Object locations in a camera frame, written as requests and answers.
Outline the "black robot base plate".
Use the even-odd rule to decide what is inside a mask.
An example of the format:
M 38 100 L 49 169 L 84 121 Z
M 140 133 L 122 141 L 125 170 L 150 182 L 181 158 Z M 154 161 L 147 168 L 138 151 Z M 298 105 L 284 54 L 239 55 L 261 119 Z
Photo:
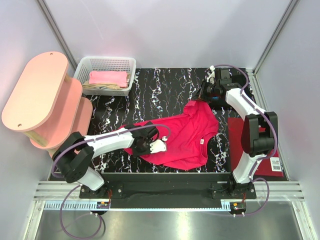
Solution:
M 104 173 L 97 191 L 80 189 L 81 199 L 111 198 L 111 208 L 142 210 L 205 210 L 222 208 L 222 201 L 255 200 L 252 183 L 239 186 L 230 173 Z

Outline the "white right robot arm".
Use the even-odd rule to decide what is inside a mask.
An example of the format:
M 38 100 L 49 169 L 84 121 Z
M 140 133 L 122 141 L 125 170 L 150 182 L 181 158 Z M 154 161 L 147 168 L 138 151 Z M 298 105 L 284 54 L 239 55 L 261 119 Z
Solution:
M 228 64 L 210 66 L 210 75 L 202 81 L 192 99 L 206 103 L 223 99 L 242 118 L 242 155 L 223 192 L 232 198 L 243 198 L 253 191 L 253 177 L 260 163 L 277 152 L 278 116 L 251 100 L 245 87 L 233 82 L 228 68 Z

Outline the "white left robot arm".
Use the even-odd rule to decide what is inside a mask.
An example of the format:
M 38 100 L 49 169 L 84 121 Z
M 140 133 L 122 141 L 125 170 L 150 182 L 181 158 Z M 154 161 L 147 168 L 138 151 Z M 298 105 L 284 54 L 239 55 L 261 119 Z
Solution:
M 100 135 L 83 136 L 72 133 L 53 154 L 52 170 L 56 178 L 67 183 L 79 183 L 92 191 L 104 184 L 103 177 L 90 167 L 92 159 L 119 149 L 129 149 L 134 156 L 150 155 L 167 150 L 167 145 L 159 139 L 160 132 L 154 124 L 126 125 L 116 131 Z

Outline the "red t shirt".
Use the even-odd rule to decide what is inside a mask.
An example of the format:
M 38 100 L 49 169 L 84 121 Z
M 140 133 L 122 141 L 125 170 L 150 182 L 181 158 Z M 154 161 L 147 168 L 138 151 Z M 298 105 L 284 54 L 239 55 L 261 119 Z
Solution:
M 143 160 L 185 171 L 207 163 L 208 142 L 218 133 L 219 122 L 206 102 L 191 100 L 183 113 L 150 122 L 168 126 L 170 136 L 165 152 L 142 155 Z

